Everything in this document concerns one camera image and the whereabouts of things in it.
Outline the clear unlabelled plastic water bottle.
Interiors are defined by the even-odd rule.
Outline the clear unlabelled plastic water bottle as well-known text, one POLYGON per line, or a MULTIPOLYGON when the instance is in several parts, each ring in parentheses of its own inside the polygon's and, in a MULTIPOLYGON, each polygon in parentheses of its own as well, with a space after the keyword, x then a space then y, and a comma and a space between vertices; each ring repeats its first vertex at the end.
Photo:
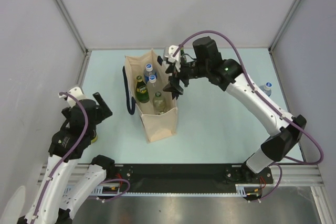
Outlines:
POLYGON ((163 97, 162 83, 160 80, 157 79, 155 75, 149 76, 149 80, 147 82, 147 88, 151 104, 153 104, 153 99, 155 98, 155 94, 157 92, 160 92, 161 97, 163 97))

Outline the blue label water bottle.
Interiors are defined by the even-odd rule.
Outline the blue label water bottle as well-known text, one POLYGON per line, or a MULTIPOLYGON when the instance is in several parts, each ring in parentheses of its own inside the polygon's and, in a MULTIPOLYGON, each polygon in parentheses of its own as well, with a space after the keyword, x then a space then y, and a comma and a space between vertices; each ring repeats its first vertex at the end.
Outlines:
POLYGON ((144 82, 148 83, 149 81, 149 77, 151 75, 154 75, 157 78, 157 71, 156 69, 153 67, 153 65, 151 63, 147 63, 145 65, 145 70, 144 70, 144 82))

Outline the clear glass bottle green cap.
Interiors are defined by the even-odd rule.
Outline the clear glass bottle green cap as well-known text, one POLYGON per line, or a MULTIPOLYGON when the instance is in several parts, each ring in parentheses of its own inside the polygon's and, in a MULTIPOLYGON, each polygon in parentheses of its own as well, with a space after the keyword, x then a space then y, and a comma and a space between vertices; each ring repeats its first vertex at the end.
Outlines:
POLYGON ((160 91, 155 93, 152 102, 155 114, 160 115, 166 112, 166 100, 160 91))

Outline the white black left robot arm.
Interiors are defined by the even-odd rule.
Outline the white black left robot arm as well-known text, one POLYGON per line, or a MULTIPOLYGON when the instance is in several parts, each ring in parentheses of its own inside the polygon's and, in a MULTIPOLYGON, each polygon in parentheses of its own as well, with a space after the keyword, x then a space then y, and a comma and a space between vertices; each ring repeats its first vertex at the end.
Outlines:
POLYGON ((116 175, 115 161, 98 155, 74 187, 65 191, 84 150, 98 138, 97 125, 112 116, 112 111, 100 93, 88 99, 80 87, 61 92, 59 97, 69 104, 62 110, 66 120, 51 139, 46 173, 36 199, 18 223, 72 223, 91 192, 116 175))

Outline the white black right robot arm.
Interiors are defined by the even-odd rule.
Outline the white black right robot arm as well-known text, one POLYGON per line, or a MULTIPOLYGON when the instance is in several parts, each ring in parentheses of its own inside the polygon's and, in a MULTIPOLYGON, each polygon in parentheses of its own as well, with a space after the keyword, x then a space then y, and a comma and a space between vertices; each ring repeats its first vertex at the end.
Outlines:
POLYGON ((188 86, 191 79, 207 78, 241 102, 259 120, 269 137, 241 168, 243 179, 254 183, 264 168, 281 161, 299 142, 307 121, 302 115, 293 116, 281 109, 252 83, 236 60, 223 59, 211 37, 195 40, 193 48, 196 58, 190 62, 184 60, 178 46, 165 48, 163 60, 167 64, 165 72, 169 74, 169 82, 163 90, 179 96, 183 94, 180 83, 188 86))

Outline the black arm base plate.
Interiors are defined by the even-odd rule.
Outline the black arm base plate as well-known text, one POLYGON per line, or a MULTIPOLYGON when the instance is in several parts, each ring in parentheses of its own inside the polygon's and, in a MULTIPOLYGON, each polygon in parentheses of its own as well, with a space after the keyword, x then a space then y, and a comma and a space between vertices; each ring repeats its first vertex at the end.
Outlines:
POLYGON ((254 175, 241 164, 116 164, 132 192, 218 193, 236 184, 271 185, 270 168, 254 175))

